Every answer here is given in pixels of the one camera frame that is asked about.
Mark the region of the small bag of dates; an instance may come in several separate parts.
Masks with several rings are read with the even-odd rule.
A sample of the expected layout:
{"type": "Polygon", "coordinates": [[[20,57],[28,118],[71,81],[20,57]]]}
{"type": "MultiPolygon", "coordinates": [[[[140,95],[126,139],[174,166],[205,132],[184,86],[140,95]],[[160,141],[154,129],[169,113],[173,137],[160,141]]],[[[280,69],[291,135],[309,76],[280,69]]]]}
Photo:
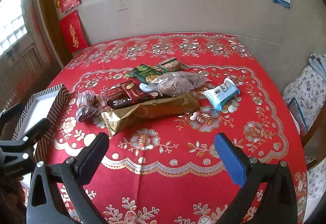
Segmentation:
{"type": "Polygon", "coordinates": [[[84,122],[91,119],[97,112],[95,107],[96,94],[93,90],[86,90],[77,96],[76,105],[76,120],[84,122]]]}

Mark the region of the gold foil snack bag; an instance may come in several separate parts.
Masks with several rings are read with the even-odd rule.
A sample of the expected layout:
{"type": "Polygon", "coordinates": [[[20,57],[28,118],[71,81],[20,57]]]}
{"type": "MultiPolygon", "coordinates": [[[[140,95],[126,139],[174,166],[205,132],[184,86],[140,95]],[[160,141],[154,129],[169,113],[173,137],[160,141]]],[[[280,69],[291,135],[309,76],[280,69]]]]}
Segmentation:
{"type": "Polygon", "coordinates": [[[191,93],[149,100],[126,108],[103,111],[101,118],[111,137],[146,121],[172,115],[192,113],[200,108],[198,100],[191,93]]]}

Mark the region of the dark red coffee packet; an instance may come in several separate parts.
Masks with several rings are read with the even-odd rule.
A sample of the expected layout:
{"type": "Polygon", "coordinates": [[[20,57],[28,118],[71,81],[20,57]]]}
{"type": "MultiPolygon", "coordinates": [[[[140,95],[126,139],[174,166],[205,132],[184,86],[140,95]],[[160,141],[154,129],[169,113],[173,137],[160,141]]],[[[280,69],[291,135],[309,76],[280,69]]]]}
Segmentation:
{"type": "Polygon", "coordinates": [[[170,96],[156,91],[145,93],[139,88],[138,84],[133,81],[127,81],[118,87],[110,89],[102,97],[105,103],[115,110],[150,100],[166,99],[170,96]]]}

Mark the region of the green biscuit packet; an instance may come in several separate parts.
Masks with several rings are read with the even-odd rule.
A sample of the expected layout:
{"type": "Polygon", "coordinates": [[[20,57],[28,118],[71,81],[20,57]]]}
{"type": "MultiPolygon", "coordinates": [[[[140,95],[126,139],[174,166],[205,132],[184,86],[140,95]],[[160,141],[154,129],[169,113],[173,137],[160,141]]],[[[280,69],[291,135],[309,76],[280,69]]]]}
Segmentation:
{"type": "Polygon", "coordinates": [[[165,73],[166,72],[161,68],[155,68],[147,64],[140,64],[129,71],[126,74],[126,77],[135,78],[141,83],[149,84],[151,81],[165,73]]]}

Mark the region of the white blue snack packet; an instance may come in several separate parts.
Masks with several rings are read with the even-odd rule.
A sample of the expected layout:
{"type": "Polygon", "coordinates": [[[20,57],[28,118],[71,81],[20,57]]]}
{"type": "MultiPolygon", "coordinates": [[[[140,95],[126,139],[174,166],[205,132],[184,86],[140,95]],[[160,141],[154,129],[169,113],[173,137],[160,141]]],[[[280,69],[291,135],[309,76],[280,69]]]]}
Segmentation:
{"type": "Polygon", "coordinates": [[[205,90],[202,94],[208,99],[215,110],[221,111],[231,98],[240,94],[240,90],[231,79],[225,78],[221,85],[205,90]]]}

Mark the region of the clear bag of brown snacks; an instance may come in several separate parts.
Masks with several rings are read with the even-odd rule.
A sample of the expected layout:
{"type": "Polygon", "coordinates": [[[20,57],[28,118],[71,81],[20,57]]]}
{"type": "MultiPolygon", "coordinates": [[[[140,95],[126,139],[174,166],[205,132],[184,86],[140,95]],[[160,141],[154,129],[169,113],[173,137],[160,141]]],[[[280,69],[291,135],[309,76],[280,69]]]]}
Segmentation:
{"type": "Polygon", "coordinates": [[[149,82],[145,89],[169,96],[177,96],[195,90],[209,81],[209,78],[199,73],[185,71],[168,72],[159,75],[149,82]]]}

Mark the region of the round brown cake packet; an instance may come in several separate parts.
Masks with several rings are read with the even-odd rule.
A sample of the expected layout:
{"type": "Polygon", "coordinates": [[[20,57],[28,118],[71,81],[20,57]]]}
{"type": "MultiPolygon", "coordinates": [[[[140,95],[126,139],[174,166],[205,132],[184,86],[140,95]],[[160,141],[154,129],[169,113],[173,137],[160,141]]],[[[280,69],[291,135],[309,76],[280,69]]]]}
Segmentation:
{"type": "Polygon", "coordinates": [[[182,63],[180,60],[178,60],[175,57],[170,57],[160,62],[159,67],[165,70],[166,72],[185,71],[189,69],[189,66],[182,63]]]}

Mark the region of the striped white storage box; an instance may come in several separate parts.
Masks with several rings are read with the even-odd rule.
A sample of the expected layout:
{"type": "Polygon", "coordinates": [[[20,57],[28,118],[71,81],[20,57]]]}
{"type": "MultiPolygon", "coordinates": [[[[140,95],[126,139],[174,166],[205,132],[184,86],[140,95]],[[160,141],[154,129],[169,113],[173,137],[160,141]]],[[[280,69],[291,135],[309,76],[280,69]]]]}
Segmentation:
{"type": "Polygon", "coordinates": [[[58,84],[43,91],[33,94],[27,102],[15,127],[13,140],[20,140],[23,135],[46,118],[50,122],[48,131],[34,144],[34,159],[45,161],[47,148],[54,137],[54,126],[68,97],[68,90],[64,84],[58,84]]]}

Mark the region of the barred window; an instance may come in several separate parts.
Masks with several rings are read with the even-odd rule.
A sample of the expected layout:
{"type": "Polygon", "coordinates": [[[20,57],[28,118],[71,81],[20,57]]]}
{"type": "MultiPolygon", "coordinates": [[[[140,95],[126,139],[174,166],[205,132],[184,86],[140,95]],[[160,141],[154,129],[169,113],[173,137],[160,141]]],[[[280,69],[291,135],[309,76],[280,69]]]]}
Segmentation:
{"type": "Polygon", "coordinates": [[[22,0],[1,0],[0,54],[27,33],[22,0]]]}

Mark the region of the lower red hanging decoration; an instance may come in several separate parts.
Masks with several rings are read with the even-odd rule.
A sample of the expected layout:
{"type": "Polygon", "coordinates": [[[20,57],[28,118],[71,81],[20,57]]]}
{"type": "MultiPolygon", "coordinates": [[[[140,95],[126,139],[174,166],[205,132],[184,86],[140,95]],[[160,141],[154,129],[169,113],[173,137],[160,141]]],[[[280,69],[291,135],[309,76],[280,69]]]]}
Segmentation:
{"type": "Polygon", "coordinates": [[[78,11],[74,10],[62,18],[60,20],[60,29],[70,54],[88,47],[82,31],[78,11]]]}

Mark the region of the floral cushioned chair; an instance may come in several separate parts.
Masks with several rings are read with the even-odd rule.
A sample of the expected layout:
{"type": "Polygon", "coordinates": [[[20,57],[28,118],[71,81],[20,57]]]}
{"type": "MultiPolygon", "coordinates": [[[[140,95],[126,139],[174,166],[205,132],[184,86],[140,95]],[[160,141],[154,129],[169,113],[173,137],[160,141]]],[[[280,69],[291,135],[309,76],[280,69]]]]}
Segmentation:
{"type": "MultiPolygon", "coordinates": [[[[314,53],[300,76],[289,83],[283,91],[287,105],[294,102],[298,115],[309,132],[317,121],[325,103],[325,55],[314,53]]],[[[308,195],[304,221],[307,221],[325,194],[325,158],[307,170],[308,195]]]]}

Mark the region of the red floral tablecloth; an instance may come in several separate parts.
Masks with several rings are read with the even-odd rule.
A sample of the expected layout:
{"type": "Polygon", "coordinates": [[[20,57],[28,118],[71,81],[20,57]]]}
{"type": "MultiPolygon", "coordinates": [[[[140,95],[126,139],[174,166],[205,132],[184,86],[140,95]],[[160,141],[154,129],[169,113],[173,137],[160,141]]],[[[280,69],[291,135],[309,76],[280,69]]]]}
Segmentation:
{"type": "Polygon", "coordinates": [[[246,155],[263,163],[288,163],[302,223],[307,200],[303,148],[292,116],[277,87],[234,36],[213,33],[157,34],[124,38],[84,49],[52,80],[68,97],[54,127],[46,162],[76,156],[98,133],[106,132],[100,113],[76,120],[77,96],[103,95],[126,82],[140,64],[156,66],[175,57],[188,71],[210,81],[193,92],[200,108],[146,121],[110,140],[85,192],[106,223],[214,223],[239,187],[231,181],[215,148],[225,133],[246,155]],[[203,91],[231,79],[240,94],[221,111],[203,91]]]}

